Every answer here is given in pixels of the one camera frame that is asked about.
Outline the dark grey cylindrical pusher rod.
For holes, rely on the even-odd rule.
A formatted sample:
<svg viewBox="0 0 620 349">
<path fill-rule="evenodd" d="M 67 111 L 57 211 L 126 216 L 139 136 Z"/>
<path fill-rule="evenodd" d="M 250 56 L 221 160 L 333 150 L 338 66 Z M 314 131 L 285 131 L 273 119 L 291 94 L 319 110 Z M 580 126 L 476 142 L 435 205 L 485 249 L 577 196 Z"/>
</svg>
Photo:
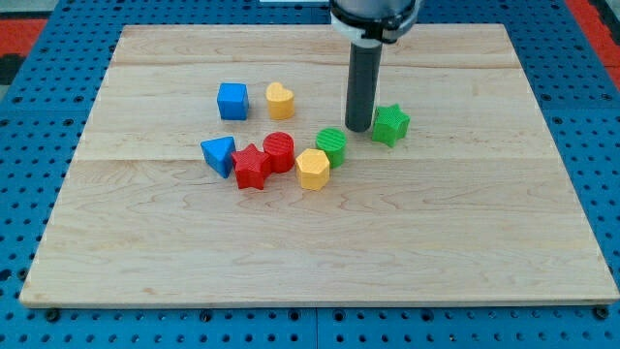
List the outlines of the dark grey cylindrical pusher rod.
<svg viewBox="0 0 620 349">
<path fill-rule="evenodd" d="M 353 132 L 362 133 L 370 127 L 382 50 L 382 46 L 363 48 L 351 44 L 345 125 Z"/>
</svg>

